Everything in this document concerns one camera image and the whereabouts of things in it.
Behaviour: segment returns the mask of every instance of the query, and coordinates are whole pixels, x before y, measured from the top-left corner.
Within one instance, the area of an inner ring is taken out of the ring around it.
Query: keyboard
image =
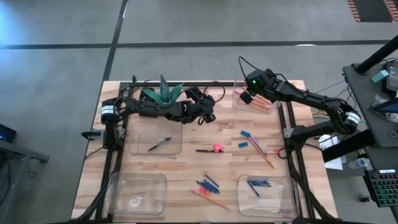
[[[398,206],[398,172],[395,169],[366,170],[363,178],[378,207]]]

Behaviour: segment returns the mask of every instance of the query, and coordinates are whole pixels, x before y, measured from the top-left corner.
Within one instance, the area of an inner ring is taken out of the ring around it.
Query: clear plastic bin
[[[271,187],[257,187],[254,193],[248,180],[266,180]],[[299,215],[297,186],[290,177],[241,175],[238,179],[238,208],[244,216],[296,218]]]
[[[234,83],[234,89],[232,94],[232,107],[239,110],[246,110],[255,113],[271,114],[274,112],[281,104],[280,101],[271,103],[269,100],[265,99],[260,95],[256,95],[250,104],[245,104],[243,100],[240,99],[239,95],[246,89],[244,78],[236,77]]]
[[[133,155],[177,155],[182,147],[182,124],[166,118],[134,117],[129,121],[127,149]]]
[[[108,214],[160,215],[167,196],[163,174],[114,173],[105,197]]]

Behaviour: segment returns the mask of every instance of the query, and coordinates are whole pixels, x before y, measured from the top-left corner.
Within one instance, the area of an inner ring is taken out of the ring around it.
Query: gray floor
[[[0,1],[0,44],[110,43],[121,0]],[[130,0],[120,43],[390,39],[397,23],[356,23],[345,0]],[[379,45],[118,49],[110,80],[232,80],[238,56],[317,91]],[[31,163],[9,223],[69,219],[109,49],[0,50],[0,123],[17,144],[51,155]],[[340,84],[324,93],[336,95]],[[388,209],[359,203],[360,178],[330,179],[339,217],[393,223]]]

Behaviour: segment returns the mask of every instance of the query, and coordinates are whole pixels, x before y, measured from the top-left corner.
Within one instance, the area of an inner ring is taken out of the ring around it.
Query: aloe plant
[[[144,88],[143,91],[149,97],[154,99],[157,104],[169,105],[171,103],[174,103],[177,100],[178,96],[180,95],[182,86],[183,86],[183,83],[175,86],[172,89],[172,91],[170,91],[169,85],[167,84],[166,79],[163,77],[163,75],[161,75],[160,76],[160,93],[157,93],[157,92],[152,91],[147,88]]]

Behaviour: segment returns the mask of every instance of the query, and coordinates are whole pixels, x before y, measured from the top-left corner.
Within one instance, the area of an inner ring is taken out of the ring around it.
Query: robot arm
[[[351,134],[356,130],[360,121],[360,116],[345,100],[339,98],[329,98],[308,90],[299,90],[287,80],[279,80],[277,74],[271,69],[266,71],[256,70],[250,73],[246,79],[247,91],[240,97],[250,104],[252,96],[259,94],[264,98],[275,101],[295,101],[320,110],[324,110],[329,116],[330,121],[316,124],[311,127],[297,126],[290,137],[305,141],[314,136],[337,132],[340,134]]]
[[[131,114],[148,114],[152,117],[163,116],[168,120],[191,123],[198,117],[198,123],[210,123],[216,119],[213,114],[215,101],[212,96],[202,93],[197,87],[185,90],[188,99],[170,105],[159,105],[154,102],[136,100],[130,97],[111,98],[102,102],[101,123],[105,124],[104,142],[105,149],[118,147],[116,140],[119,133],[116,125],[119,121]]]
[[[249,74],[246,78],[246,92],[240,95],[241,99],[250,104],[252,97],[256,94],[264,98],[275,101],[290,102],[295,101],[304,105],[312,106],[320,110],[324,110],[330,116],[330,121],[315,124],[313,126],[296,126],[293,129],[283,130],[286,148],[286,157],[289,165],[289,172],[307,198],[311,201],[322,219],[334,220],[319,203],[317,198],[312,194],[309,187],[303,181],[301,175],[297,172],[292,153],[303,148],[308,138],[337,132],[340,134],[353,133],[360,121],[359,114],[344,100],[339,98],[329,98],[308,90],[303,91],[297,89],[293,84],[289,83],[283,75],[284,80],[279,80],[272,70],[267,69],[265,72],[256,70]]]

